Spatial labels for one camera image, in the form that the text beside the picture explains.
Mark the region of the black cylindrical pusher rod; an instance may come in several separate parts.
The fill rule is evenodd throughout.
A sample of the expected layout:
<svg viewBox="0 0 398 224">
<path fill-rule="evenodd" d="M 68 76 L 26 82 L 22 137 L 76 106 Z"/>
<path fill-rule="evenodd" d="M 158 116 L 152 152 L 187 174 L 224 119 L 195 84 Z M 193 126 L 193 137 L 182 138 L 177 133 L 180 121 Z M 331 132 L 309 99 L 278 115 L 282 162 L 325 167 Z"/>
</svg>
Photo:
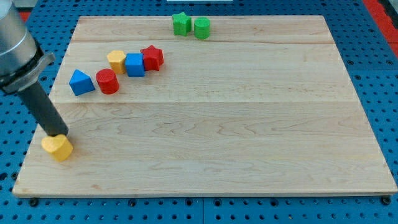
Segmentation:
<svg viewBox="0 0 398 224">
<path fill-rule="evenodd" d="M 18 91 L 17 94 L 48 136 L 68 134 L 68 126 L 39 82 Z"/>
</svg>

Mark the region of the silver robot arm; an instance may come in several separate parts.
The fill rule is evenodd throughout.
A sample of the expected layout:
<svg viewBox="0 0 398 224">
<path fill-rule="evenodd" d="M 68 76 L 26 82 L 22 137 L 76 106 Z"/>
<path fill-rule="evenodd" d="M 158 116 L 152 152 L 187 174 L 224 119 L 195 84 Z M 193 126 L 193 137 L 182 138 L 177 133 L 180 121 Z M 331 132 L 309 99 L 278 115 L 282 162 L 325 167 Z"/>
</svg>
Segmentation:
<svg viewBox="0 0 398 224">
<path fill-rule="evenodd" d="M 55 61 L 32 37 L 12 0 L 1 0 L 1 91 L 16 93 L 49 136 L 68 134 L 68 126 L 39 83 Z"/>
</svg>

